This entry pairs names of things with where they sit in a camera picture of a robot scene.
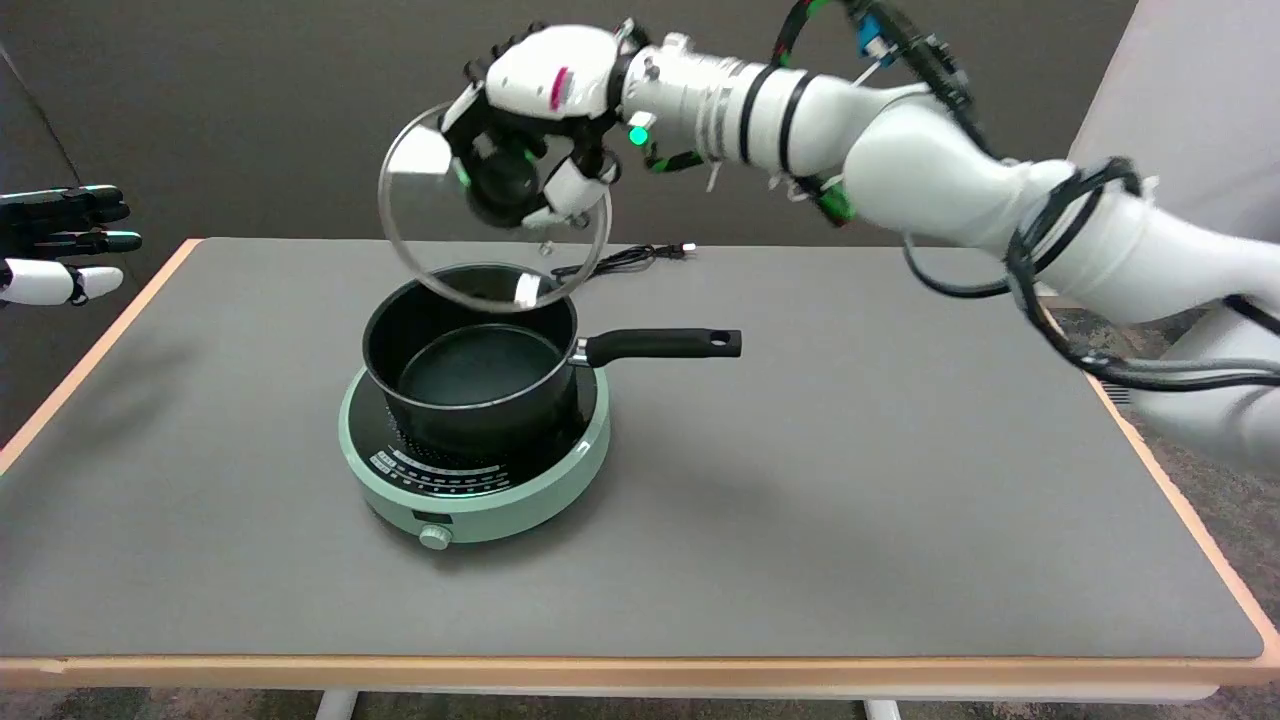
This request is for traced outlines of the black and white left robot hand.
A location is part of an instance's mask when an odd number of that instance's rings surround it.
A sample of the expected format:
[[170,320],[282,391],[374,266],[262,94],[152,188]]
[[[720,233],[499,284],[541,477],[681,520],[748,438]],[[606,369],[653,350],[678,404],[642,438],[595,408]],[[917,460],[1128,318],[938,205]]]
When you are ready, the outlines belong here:
[[68,258],[125,254],[141,234],[113,231],[131,215],[113,184],[50,188],[1,197],[1,305],[82,306],[118,290],[116,266],[77,266]]

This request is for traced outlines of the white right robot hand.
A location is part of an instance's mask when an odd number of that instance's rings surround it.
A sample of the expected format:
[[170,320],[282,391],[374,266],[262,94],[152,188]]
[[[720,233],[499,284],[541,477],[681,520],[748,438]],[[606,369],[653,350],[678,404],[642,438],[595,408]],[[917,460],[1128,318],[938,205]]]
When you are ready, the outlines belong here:
[[605,135],[621,123],[630,64],[650,44],[631,20],[534,24],[465,65],[468,86],[436,128],[480,222],[573,223],[607,196],[621,164]]

